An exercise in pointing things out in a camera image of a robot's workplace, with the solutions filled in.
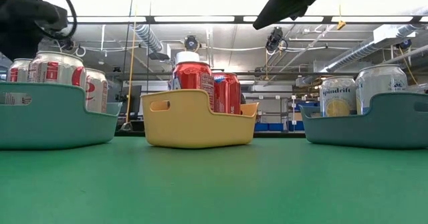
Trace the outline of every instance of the blue bin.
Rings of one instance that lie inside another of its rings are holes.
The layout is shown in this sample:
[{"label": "blue bin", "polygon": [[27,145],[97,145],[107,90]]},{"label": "blue bin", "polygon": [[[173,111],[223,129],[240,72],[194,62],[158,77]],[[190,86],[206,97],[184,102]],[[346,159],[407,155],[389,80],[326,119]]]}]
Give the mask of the blue bin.
[{"label": "blue bin", "polygon": [[296,111],[296,112],[300,112],[300,106],[311,106],[311,107],[317,107],[317,106],[319,106],[320,105],[320,103],[319,102],[306,102],[306,101],[303,101],[303,102],[297,102],[296,103],[296,107],[294,108],[294,111]]},{"label": "blue bin", "polygon": [[284,124],[282,124],[282,123],[269,123],[269,131],[284,131]]},{"label": "blue bin", "polygon": [[268,131],[269,124],[266,123],[255,123],[254,131]]},{"label": "blue bin", "polygon": [[289,121],[288,122],[288,131],[301,131],[301,130],[305,130],[305,128],[303,127],[303,121],[297,121],[296,125],[293,125],[293,122]]}]

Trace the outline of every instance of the teal basket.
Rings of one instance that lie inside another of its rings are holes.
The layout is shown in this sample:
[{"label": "teal basket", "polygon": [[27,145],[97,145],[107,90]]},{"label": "teal basket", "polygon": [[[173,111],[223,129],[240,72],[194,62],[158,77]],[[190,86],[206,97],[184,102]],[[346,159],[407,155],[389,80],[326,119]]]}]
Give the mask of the teal basket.
[{"label": "teal basket", "polygon": [[0,95],[28,93],[28,105],[0,104],[0,149],[48,150],[101,144],[113,139],[122,103],[107,114],[89,112],[83,89],[63,84],[0,83]]},{"label": "teal basket", "polygon": [[301,106],[306,138],[315,144],[381,149],[428,147],[428,95],[377,94],[364,115],[311,117],[319,107]]}]

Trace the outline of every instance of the soda can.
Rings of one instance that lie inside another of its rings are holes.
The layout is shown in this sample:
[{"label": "soda can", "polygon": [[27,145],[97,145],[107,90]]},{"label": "soda can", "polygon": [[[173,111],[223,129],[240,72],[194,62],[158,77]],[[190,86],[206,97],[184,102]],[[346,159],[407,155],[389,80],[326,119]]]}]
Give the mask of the soda can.
[{"label": "soda can", "polygon": [[203,62],[178,63],[173,72],[173,90],[199,89],[209,96],[209,105],[214,110],[214,78],[209,65]]},{"label": "soda can", "polygon": [[[28,75],[28,66],[31,59],[16,59],[7,71],[8,82],[26,82]],[[6,93],[6,104],[20,105],[29,104],[31,96],[26,93]]]},{"label": "soda can", "polygon": [[356,114],[354,78],[351,76],[326,78],[320,88],[320,105],[324,117]]},{"label": "soda can", "polygon": [[232,73],[214,73],[214,112],[241,114],[241,84]]},{"label": "soda can", "polygon": [[106,113],[108,82],[104,72],[86,68],[86,74],[86,109]]},{"label": "soda can", "polygon": [[28,82],[67,84],[85,90],[86,70],[81,58],[54,51],[40,51],[28,67]]},{"label": "soda can", "polygon": [[407,76],[395,64],[379,64],[363,68],[355,83],[358,114],[366,114],[368,112],[370,100],[376,94],[404,92],[407,90]]}]

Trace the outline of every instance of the silver duct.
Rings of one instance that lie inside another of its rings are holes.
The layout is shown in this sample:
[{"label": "silver duct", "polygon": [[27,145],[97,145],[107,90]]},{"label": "silver duct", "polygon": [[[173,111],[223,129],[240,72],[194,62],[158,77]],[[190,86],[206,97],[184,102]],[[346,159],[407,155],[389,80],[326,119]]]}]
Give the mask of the silver duct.
[{"label": "silver duct", "polygon": [[134,26],[130,26],[131,30],[135,31],[135,34],[140,38],[140,40],[147,46],[151,52],[162,51],[162,43],[153,33],[152,29],[148,25],[137,25],[134,29]]},{"label": "silver duct", "polygon": [[[416,13],[416,15],[428,14],[428,8],[424,8]],[[397,34],[395,38],[386,38],[382,41],[375,42],[374,38],[371,37],[368,40],[360,43],[358,46],[344,52],[338,57],[334,58],[328,65],[323,68],[320,72],[332,73],[356,60],[360,60],[385,46],[401,43],[408,35],[414,31],[424,27],[423,24],[408,24],[397,28]],[[311,84],[316,79],[316,76],[303,77],[299,82],[304,84]]]}]

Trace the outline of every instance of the silver soda can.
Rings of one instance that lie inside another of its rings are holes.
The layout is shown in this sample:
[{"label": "silver soda can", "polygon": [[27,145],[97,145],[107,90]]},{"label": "silver soda can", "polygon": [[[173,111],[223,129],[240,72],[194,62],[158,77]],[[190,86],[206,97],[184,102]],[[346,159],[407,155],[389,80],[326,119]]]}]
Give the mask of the silver soda can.
[{"label": "silver soda can", "polygon": [[86,109],[92,112],[107,112],[108,82],[104,72],[86,68]]},{"label": "silver soda can", "polygon": [[40,51],[29,64],[28,82],[67,84],[85,90],[86,70],[81,58],[66,53]]},{"label": "silver soda can", "polygon": [[351,76],[326,78],[320,89],[323,116],[348,116],[356,114],[355,81]]},{"label": "silver soda can", "polygon": [[[26,82],[28,75],[28,65],[31,59],[16,59],[7,71],[8,82]],[[26,93],[6,93],[6,104],[20,105],[29,104],[31,97]]]},{"label": "silver soda can", "polygon": [[366,114],[374,95],[406,91],[407,76],[398,65],[379,64],[362,69],[355,84],[357,112]]}]

